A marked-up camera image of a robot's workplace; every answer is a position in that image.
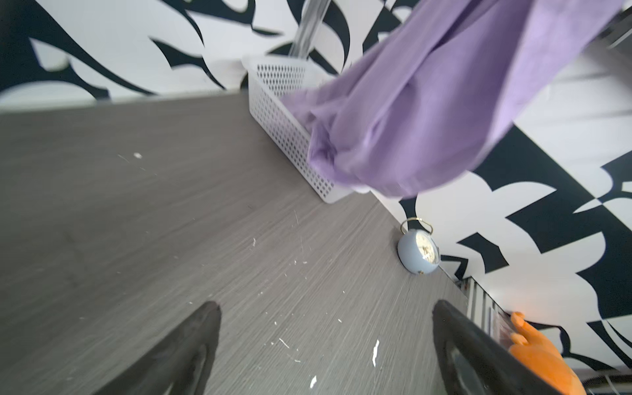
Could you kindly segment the purple t-shirt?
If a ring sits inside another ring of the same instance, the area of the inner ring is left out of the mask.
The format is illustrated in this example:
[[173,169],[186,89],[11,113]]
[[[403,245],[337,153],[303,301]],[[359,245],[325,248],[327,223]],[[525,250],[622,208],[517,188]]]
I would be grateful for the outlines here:
[[474,169],[623,8],[620,1],[422,1],[322,87],[283,98],[336,184],[411,197]]

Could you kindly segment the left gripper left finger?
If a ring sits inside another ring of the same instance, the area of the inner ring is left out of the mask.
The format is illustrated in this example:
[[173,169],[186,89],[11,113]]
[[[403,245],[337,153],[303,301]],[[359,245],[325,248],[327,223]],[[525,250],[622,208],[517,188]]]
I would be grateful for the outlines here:
[[203,303],[97,394],[203,394],[216,358],[222,310]]

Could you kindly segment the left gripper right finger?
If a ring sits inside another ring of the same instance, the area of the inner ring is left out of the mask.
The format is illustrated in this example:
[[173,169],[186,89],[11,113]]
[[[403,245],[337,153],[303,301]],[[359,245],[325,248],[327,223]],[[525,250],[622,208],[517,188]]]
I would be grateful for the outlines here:
[[447,394],[557,394],[448,301],[432,311],[433,340]]

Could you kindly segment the aluminium frame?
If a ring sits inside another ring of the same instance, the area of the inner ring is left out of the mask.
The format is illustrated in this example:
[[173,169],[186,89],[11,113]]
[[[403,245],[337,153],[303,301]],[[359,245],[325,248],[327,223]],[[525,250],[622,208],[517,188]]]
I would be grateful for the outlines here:
[[324,21],[330,0],[307,0],[300,9],[301,20],[298,23],[295,38],[288,56],[294,59],[307,59],[316,33]]

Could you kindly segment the blue round alarm clock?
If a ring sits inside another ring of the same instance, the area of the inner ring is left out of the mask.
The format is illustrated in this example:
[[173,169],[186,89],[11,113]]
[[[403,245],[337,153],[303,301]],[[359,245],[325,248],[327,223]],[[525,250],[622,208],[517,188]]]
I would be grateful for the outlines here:
[[432,235],[434,227],[420,217],[408,217],[400,225],[403,236],[397,252],[401,264],[415,275],[432,273],[439,267],[440,252]]

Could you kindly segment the white plastic basket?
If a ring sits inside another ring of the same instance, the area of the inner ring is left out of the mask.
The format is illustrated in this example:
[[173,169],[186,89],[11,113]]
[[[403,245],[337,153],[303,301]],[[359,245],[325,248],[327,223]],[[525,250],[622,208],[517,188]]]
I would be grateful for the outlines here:
[[248,56],[242,65],[248,72],[250,114],[325,203],[370,192],[336,185],[315,172],[308,163],[310,135],[281,103],[284,95],[319,87],[331,75],[308,60],[281,55]]

